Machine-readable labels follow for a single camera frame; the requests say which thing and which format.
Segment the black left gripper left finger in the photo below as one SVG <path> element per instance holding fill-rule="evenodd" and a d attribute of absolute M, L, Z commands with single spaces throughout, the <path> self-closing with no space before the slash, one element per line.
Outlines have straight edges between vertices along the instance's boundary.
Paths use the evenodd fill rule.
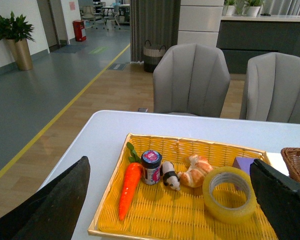
<path fill-rule="evenodd" d="M 86 199 L 91 167 L 83 156 L 0 218 L 0 240 L 70 240 Z"/>

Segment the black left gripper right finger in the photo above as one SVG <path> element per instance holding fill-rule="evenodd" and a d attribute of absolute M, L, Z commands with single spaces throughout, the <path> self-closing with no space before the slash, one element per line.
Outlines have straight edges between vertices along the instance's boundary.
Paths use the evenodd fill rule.
<path fill-rule="evenodd" d="M 278 239 L 300 240 L 300 183 L 259 159 L 249 172 L 257 203 Z"/>

